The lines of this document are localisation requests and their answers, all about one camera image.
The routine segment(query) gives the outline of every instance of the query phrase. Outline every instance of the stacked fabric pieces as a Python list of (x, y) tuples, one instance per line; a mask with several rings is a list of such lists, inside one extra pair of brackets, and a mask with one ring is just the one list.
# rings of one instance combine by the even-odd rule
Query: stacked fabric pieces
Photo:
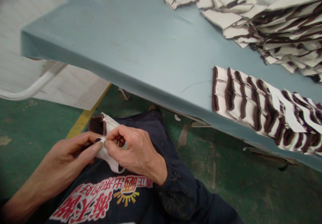
[(265, 64), (299, 69), (322, 83), (322, 0), (164, 0), (172, 9), (196, 2), (226, 39), (259, 51)]
[(275, 139), (284, 150), (322, 156), (322, 105), (231, 68), (213, 69), (212, 108)]

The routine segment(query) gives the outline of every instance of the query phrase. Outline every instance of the table leg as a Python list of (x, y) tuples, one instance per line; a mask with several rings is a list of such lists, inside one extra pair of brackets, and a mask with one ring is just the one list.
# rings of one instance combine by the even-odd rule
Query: table leg
[(131, 98), (131, 95), (129, 93), (125, 92), (121, 87), (118, 88), (118, 91), (122, 93), (125, 100), (128, 101)]

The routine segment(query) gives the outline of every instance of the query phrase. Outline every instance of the sleeve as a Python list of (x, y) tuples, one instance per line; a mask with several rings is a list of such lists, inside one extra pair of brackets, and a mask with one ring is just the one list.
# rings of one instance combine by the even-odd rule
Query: sleeve
[(185, 163), (165, 161), (168, 177), (162, 186), (156, 185), (154, 189), (170, 216), (197, 223), (243, 223), (235, 209), (219, 195), (210, 193)]

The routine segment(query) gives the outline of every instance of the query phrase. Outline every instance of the red chinese characters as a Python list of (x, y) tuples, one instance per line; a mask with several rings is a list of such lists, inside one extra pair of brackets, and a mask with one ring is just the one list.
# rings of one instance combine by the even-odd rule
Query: red chinese characters
[(127, 175), (110, 177), (97, 184), (81, 184), (73, 190), (50, 219), (69, 224), (103, 219), (110, 208), (112, 198), (119, 199), (117, 204), (125, 199), (127, 207), (128, 202), (135, 203), (135, 197), (139, 196), (136, 189), (139, 187), (152, 188), (152, 181), (144, 176)]

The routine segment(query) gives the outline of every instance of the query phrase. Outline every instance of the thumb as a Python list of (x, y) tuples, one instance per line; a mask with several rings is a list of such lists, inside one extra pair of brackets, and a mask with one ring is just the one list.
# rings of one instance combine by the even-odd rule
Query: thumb
[(114, 141), (106, 140), (104, 142), (104, 146), (108, 151), (108, 155), (110, 155), (113, 159), (115, 159), (117, 162), (122, 159), (122, 149), (119, 148)]
[(80, 155), (75, 159), (75, 164), (80, 168), (84, 168), (88, 165), (97, 155), (97, 153), (101, 150), (103, 144), (101, 142), (97, 142), (85, 149)]

